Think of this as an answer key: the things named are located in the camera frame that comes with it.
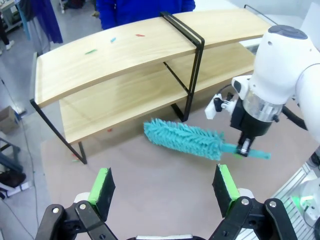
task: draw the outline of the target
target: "gray joint cap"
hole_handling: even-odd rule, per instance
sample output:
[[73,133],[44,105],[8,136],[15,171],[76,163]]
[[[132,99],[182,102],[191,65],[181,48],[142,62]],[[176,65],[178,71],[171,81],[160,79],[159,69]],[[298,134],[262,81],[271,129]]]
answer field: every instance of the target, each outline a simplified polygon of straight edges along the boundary
[[292,26],[286,25],[275,25],[269,28],[268,30],[271,34],[279,34],[292,39],[307,39],[308,36],[301,30],[296,29]]

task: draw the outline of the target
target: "green tape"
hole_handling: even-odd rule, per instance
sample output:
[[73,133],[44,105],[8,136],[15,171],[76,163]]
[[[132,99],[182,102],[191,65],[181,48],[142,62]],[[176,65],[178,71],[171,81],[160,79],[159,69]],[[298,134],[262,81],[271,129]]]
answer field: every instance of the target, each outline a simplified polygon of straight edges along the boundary
[[91,51],[88,51],[88,52],[85,53],[85,55],[87,55],[87,54],[92,54],[92,53],[95,52],[95,51],[97,51],[97,49],[93,49],[93,50],[91,50]]
[[92,206],[97,205],[107,174],[108,168],[101,168],[98,175],[96,176],[96,179],[94,181],[93,187],[88,198],[88,202]]
[[220,172],[222,174],[226,189],[229,193],[229,197],[231,198],[231,202],[229,204],[229,208],[230,208],[232,203],[240,197],[240,193],[237,189],[237,186],[236,186],[234,180],[232,179],[232,176],[229,172],[227,165],[220,165],[219,164],[218,166],[219,166]]

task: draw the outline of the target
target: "fluffy turquoise brush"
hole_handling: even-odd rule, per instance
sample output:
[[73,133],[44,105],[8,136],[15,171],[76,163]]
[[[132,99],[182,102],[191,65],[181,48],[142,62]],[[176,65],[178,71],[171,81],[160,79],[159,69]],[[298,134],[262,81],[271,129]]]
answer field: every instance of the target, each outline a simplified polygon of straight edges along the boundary
[[[236,145],[225,143],[224,134],[197,126],[152,119],[144,123],[144,133],[156,145],[183,153],[220,160],[222,152],[236,153]],[[249,157],[270,159],[270,153],[251,149]]]

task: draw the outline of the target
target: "lower shelf board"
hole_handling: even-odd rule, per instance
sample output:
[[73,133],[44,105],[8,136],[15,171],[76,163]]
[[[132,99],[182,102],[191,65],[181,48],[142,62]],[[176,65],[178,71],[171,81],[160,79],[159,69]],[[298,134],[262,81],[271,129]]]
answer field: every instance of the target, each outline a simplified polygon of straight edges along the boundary
[[[194,54],[169,61],[189,87]],[[253,70],[254,55],[239,43],[203,52],[195,92]],[[59,101],[66,140],[73,144],[100,131],[136,119],[187,97],[161,63],[128,73]]]

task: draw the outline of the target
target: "black pants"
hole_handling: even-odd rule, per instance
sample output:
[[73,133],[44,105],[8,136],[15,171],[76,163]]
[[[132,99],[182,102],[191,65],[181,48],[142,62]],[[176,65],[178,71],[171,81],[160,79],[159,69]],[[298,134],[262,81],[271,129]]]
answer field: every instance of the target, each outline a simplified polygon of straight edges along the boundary
[[7,38],[7,34],[5,32],[4,24],[2,22],[1,17],[0,17],[0,38],[2,39],[5,45],[9,44],[9,39]]

